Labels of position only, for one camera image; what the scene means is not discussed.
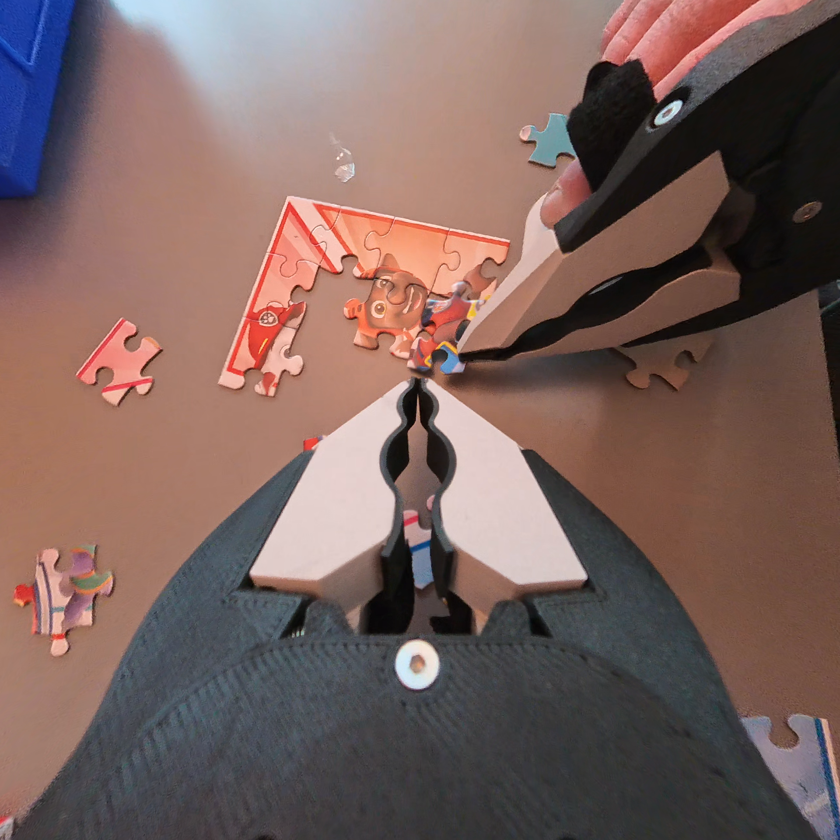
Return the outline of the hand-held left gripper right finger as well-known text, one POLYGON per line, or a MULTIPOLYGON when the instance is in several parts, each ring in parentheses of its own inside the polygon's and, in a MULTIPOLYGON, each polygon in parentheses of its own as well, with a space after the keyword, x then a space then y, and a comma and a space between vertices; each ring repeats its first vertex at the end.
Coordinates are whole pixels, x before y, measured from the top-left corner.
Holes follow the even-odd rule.
POLYGON ((521 447, 432 381, 420 382, 427 465, 440 480, 432 565, 456 633, 480 633, 499 602, 587 582, 521 447))

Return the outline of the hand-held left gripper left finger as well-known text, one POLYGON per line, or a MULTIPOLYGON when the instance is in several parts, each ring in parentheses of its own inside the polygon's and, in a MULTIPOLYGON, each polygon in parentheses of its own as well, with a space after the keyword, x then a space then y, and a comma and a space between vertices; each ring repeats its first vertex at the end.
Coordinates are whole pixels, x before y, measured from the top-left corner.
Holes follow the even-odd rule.
POLYGON ((395 482, 408 464, 417 380, 392 388, 325 437, 250 570, 256 585, 369 609, 374 633, 401 633, 413 565, 395 482))

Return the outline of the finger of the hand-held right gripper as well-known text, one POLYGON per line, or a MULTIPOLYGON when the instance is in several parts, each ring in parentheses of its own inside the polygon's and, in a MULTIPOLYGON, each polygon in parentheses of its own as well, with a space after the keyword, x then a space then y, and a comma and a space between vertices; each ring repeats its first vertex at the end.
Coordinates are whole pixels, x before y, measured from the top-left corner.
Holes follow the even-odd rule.
POLYGON ((519 262, 490 299, 506 281, 509 284, 502 292, 504 296, 525 280, 535 281, 535 272, 543 265, 547 265, 548 276, 552 277, 567 256, 573 256, 575 262, 572 269, 563 269, 564 276, 579 278, 580 282, 573 287, 572 300, 602 283, 605 278, 658 266, 700 240, 728 192, 729 180, 721 154, 710 154, 624 217, 568 253, 562 251, 554 232, 542 225, 539 209, 534 206, 523 238, 524 242, 529 242, 529 247, 522 250, 519 262))
POLYGON ((719 248, 693 247, 660 266, 605 278, 572 300, 579 278, 565 257, 479 310, 461 337, 461 357, 502 361, 528 353, 569 354, 616 348, 715 310, 739 297, 740 275, 719 248))

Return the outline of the brown cardboard puzzle piece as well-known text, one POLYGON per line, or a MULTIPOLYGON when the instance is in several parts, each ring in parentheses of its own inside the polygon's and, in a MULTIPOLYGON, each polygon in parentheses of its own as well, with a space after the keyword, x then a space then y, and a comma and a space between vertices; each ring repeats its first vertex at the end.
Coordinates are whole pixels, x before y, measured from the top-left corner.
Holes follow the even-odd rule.
POLYGON ((716 337, 715 331, 700 332, 636 346, 619 346, 614 351, 634 362, 635 368, 625 374, 632 386, 646 389, 651 376, 656 375, 678 391, 690 374, 677 365, 678 357, 688 354, 694 362, 701 362, 716 337))

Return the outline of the blue white red-striped puzzle piece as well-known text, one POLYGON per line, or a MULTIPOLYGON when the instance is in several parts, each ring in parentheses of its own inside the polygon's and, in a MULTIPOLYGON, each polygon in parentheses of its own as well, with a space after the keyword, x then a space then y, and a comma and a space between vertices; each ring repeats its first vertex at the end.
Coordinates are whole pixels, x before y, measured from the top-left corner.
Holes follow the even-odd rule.
POLYGON ((416 510, 405 509, 403 531, 411 553, 413 582, 422 591, 434 582, 431 557, 431 529, 423 528, 416 510))

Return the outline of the red uniform puzzle piece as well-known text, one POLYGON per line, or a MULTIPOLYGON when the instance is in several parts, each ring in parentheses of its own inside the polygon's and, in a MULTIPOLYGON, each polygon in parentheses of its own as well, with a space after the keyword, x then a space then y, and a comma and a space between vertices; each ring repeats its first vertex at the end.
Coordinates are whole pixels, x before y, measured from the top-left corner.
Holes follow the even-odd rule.
POLYGON ((497 287, 492 280, 481 291, 473 291, 466 280, 452 286, 445 299, 427 300, 421 319, 421 330, 410 349, 407 367, 428 373, 439 359, 439 370, 447 375, 462 372, 466 364, 460 360, 457 343, 471 319, 487 302, 497 287))

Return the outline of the red fire dog puzzle section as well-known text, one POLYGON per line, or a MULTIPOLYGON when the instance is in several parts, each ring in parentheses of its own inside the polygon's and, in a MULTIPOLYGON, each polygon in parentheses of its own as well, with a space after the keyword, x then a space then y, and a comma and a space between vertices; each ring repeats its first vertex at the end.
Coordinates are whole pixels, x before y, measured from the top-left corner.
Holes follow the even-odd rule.
POLYGON ((370 283, 362 298, 350 299, 344 316, 355 322, 353 342, 376 350, 381 336, 392 338, 390 352, 416 369, 427 368, 435 326, 424 314, 453 293, 491 294, 494 280, 481 270, 486 261, 508 257, 505 238, 440 227, 349 206, 290 196, 280 213, 218 383, 231 390, 258 371, 255 392, 273 396, 284 373, 297 375, 302 359, 290 355, 306 304, 293 301, 295 289, 309 291, 320 270, 343 271, 343 259, 356 258, 353 273, 370 283))

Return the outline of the grey desk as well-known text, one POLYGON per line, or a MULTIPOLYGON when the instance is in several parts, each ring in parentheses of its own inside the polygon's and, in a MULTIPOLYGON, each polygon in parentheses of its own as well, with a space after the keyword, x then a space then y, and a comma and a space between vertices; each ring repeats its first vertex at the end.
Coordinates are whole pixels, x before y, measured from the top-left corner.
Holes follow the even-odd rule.
MULTIPOLYGON (((275 398, 217 384, 288 195, 508 238, 556 171, 518 132, 579 100, 620 2, 77 2, 38 194, 2 202, 2 812, 55 776, 195 547, 408 376, 353 345, 320 271, 275 398), (329 134, 353 154, 333 173, 329 134), (76 373, 120 319, 162 352, 113 406, 76 373), (50 654, 40 551, 97 545, 108 596, 50 654)), ((838 470, 813 296, 719 334, 679 392, 611 351, 438 377, 617 523, 685 604, 743 715, 830 721, 838 470)))

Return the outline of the teal puzzle piece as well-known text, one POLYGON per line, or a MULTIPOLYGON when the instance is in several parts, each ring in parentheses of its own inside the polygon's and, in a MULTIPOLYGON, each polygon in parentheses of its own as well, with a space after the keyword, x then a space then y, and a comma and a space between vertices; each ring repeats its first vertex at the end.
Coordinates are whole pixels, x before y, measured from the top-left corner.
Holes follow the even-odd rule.
POLYGON ((568 117, 552 112, 544 129, 527 125, 520 129, 519 139, 524 143, 534 144, 528 162, 554 168, 557 158, 564 155, 576 158, 576 152, 568 132, 568 117))

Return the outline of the pink striped puzzle piece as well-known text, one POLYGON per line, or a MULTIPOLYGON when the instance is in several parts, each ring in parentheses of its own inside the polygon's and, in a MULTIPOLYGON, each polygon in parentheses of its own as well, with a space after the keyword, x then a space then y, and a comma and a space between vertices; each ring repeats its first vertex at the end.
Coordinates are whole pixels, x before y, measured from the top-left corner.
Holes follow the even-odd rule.
POLYGON ((162 347, 145 337, 137 350, 127 350, 126 340, 137 331, 136 325, 126 318, 118 320, 76 373, 79 381, 94 385, 100 369, 110 369, 112 381, 102 388, 101 395, 113 406, 118 406, 132 389, 140 395, 147 394, 154 383, 152 376, 143 374, 143 368, 162 352, 162 347))

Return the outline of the rainbow puzzle piece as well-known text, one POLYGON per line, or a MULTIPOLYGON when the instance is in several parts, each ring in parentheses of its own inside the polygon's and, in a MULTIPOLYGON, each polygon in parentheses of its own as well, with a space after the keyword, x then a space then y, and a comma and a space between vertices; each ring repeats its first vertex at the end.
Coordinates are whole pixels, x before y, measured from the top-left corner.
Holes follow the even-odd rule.
POLYGON ((93 623, 93 603, 98 595, 112 593, 114 579, 109 570, 98 571, 97 545, 83 543, 72 549, 71 566, 60 571, 58 549, 40 551, 35 562, 32 584, 16 586, 13 601, 33 608, 32 633, 48 636, 50 654, 65 655, 69 650, 67 634, 75 627, 93 623))

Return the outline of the blue sky puzzle section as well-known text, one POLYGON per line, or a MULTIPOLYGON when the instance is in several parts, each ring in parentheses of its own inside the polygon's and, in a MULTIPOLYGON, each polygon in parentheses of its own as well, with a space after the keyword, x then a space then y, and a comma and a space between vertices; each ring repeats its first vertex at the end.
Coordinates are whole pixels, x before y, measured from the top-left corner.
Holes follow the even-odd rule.
POLYGON ((839 838, 837 763, 828 721, 794 714, 788 717, 797 744, 774 745, 768 717, 742 717, 741 723, 774 778, 822 839, 839 838))

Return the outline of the blue plastic bin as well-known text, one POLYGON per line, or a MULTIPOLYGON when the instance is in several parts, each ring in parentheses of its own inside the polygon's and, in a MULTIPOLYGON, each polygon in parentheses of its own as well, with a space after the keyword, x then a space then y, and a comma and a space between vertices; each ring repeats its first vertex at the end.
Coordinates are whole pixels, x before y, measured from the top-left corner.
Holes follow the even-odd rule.
POLYGON ((1 2, 1 197, 32 196, 74 1, 1 2))

